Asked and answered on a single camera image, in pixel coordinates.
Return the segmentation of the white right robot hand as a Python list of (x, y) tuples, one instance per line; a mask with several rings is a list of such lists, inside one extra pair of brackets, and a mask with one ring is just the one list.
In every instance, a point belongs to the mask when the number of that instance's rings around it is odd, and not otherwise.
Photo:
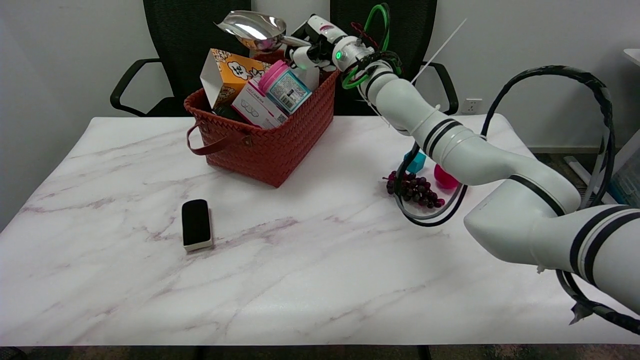
[(285, 46), (285, 59), (293, 68), (313, 66), (323, 72), (333, 72), (337, 69), (334, 64), (334, 48), (348, 35), (327, 19), (312, 14), (290, 36), (310, 43), (302, 47)]

